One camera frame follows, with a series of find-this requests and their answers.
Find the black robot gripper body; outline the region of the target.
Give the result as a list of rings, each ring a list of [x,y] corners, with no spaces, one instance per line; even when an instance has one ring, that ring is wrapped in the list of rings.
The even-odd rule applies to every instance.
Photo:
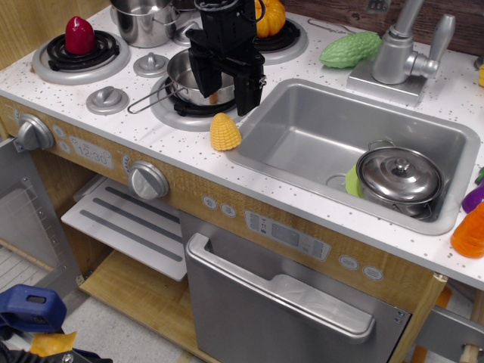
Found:
[[[234,71],[239,67],[262,75],[264,57],[254,47],[257,34],[253,1],[196,1],[202,26],[186,32],[189,55],[196,75]]]

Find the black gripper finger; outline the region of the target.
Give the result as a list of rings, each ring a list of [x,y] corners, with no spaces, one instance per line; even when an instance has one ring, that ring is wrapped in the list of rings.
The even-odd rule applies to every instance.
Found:
[[[237,114],[245,116],[260,105],[266,84],[263,66],[242,67],[234,76],[234,99]]]
[[[222,74],[213,66],[213,59],[195,48],[189,49],[189,59],[200,93],[208,98],[222,87]]]

